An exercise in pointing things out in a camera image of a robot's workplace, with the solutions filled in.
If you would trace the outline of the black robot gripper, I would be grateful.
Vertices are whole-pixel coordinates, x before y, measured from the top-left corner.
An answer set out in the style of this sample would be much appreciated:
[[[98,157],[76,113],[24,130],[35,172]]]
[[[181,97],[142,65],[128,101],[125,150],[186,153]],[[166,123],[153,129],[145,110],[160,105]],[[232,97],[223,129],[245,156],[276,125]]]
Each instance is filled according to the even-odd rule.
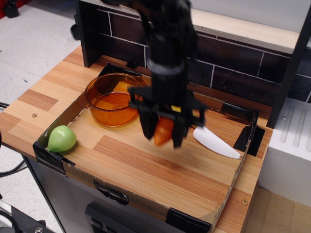
[[[158,115],[174,119],[172,140],[173,147],[178,148],[191,125],[204,126],[207,107],[187,89],[185,62],[169,66],[148,60],[147,65],[152,84],[129,88],[129,106],[139,109],[140,124],[147,139],[154,136]]]

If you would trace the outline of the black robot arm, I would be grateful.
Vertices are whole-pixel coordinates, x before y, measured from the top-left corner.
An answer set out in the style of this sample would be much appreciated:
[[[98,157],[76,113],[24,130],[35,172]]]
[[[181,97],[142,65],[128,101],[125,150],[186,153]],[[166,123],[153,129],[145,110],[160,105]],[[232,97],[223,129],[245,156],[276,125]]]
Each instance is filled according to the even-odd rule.
[[[173,121],[172,140],[180,147],[191,125],[204,126],[207,107],[188,85],[188,58],[197,34],[188,0],[106,0],[105,4],[135,9],[150,50],[150,87],[131,87],[129,106],[138,110],[144,136],[154,138],[160,119]]]

